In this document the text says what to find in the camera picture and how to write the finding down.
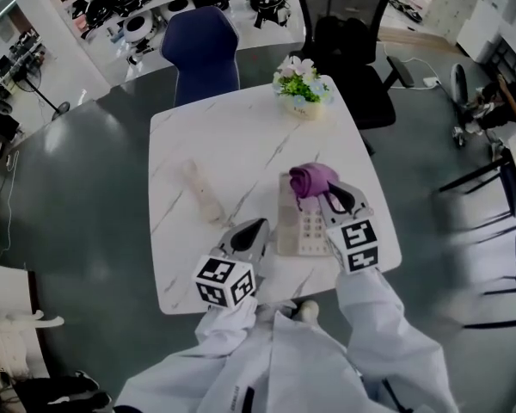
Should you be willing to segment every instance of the chair wheel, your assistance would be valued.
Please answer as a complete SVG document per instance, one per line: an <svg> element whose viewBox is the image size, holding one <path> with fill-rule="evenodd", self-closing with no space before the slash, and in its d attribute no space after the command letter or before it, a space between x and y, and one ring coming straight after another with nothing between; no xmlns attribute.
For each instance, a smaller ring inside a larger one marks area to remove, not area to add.
<svg viewBox="0 0 516 413"><path fill-rule="evenodd" d="M466 145L466 139L464 138L463 129L460 127L453 128L453 142L457 146L457 148L463 148Z"/></svg>

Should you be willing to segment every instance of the purple cloth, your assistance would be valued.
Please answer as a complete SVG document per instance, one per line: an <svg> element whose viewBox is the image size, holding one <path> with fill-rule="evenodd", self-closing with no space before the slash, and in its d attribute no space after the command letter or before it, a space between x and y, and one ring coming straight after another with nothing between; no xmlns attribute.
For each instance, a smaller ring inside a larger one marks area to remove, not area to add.
<svg viewBox="0 0 516 413"><path fill-rule="evenodd" d="M317 197L321 193L329 191L329 181L338 181L336 171L323 163L305 163L291 168L291 187L299 199Z"/></svg>

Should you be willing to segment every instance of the flower pot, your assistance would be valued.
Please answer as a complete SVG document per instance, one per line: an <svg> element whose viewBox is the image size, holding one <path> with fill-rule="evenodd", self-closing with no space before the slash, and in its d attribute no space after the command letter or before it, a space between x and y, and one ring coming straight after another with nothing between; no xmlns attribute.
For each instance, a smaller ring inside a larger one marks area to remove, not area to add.
<svg viewBox="0 0 516 413"><path fill-rule="evenodd" d="M284 110L303 120L319 120L324 115L322 102L301 102L297 104L293 96L280 96L279 101Z"/></svg>

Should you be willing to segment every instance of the white sleeve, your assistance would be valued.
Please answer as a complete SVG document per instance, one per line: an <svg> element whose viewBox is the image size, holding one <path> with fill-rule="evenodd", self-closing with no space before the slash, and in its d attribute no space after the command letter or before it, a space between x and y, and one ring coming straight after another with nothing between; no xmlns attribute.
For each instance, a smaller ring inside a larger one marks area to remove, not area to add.
<svg viewBox="0 0 516 413"><path fill-rule="evenodd" d="M379 271L341 274L336 290L352 327L347 356L365 385L377 387L375 400L394 409L383 385L387 380L406 409L458 411L441 345L408 323L402 301Z"/></svg>
<svg viewBox="0 0 516 413"><path fill-rule="evenodd" d="M172 354L127 380L116 406L142 413L196 411L227 357L254 327L256 306L256 299L248 297L235 311L211 309L195 331L199 345Z"/></svg>

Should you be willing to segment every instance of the beige object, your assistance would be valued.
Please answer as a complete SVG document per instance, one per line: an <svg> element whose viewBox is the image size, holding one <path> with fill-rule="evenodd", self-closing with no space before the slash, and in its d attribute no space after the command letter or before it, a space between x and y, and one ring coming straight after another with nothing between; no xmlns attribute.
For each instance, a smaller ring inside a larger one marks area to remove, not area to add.
<svg viewBox="0 0 516 413"><path fill-rule="evenodd" d="M211 224L224 222L224 208L195 161L193 159L186 161L183 164L182 171L186 182L199 202L201 217Z"/></svg>
<svg viewBox="0 0 516 413"><path fill-rule="evenodd" d="M21 313L0 314L0 367L13 378L23 379L30 376L27 365L27 347L23 341L24 330L51 328L65 323L61 317L42 321L44 313L37 311L34 315Z"/></svg>
<svg viewBox="0 0 516 413"><path fill-rule="evenodd" d="M322 102L305 102L303 106L294 105L292 96L280 96L283 108L303 120L319 120L324 116L325 105Z"/></svg>

